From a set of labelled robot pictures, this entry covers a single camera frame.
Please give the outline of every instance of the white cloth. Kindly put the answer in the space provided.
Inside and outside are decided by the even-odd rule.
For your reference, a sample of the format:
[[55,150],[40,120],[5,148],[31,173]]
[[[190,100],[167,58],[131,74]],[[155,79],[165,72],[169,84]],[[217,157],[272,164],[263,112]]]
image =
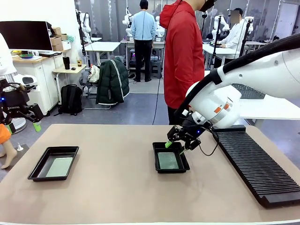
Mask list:
[[[220,41],[221,44],[226,45],[226,48],[231,48],[235,51],[240,51],[243,43],[243,39],[246,32],[247,23],[244,19],[240,21],[240,23],[237,23],[233,26],[231,29],[229,35]],[[236,55],[226,55],[226,58],[228,59],[236,59],[239,57],[239,54]]]
[[93,65],[92,68],[90,69],[90,74],[88,76],[88,80],[91,83],[96,83],[99,80],[100,77],[100,69]]

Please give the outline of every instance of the person in blue shirt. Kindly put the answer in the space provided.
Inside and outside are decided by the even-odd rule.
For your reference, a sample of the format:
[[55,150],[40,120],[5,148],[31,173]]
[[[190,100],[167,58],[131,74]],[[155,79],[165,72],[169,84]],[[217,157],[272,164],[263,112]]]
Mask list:
[[150,78],[150,57],[153,41],[156,35],[157,24],[153,15],[147,13],[148,1],[141,0],[141,12],[134,15],[131,25],[132,37],[135,41],[135,79],[141,82],[142,59],[145,61],[145,82],[151,81]]

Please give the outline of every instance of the black hair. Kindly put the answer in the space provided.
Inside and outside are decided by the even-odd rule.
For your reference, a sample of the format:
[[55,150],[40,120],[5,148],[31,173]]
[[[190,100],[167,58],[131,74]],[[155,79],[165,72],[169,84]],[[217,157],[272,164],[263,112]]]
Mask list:
[[147,0],[141,0],[140,2],[141,9],[148,9],[148,1]]
[[240,12],[240,15],[243,16],[243,13],[244,13],[244,12],[243,12],[243,10],[242,10],[241,8],[236,8],[235,10],[239,11],[239,12]]

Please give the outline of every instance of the dark green coat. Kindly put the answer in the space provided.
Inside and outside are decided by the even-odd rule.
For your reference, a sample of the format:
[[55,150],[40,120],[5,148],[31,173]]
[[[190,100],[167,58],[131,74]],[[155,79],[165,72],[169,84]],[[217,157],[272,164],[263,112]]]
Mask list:
[[123,103],[129,93],[128,71],[120,58],[101,63],[96,104]]

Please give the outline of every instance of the monitor screen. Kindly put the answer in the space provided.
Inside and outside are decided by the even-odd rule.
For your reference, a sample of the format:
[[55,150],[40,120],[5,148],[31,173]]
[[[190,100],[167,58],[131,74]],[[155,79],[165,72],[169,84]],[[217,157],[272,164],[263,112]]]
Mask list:
[[52,51],[45,21],[3,21],[0,33],[9,49]]

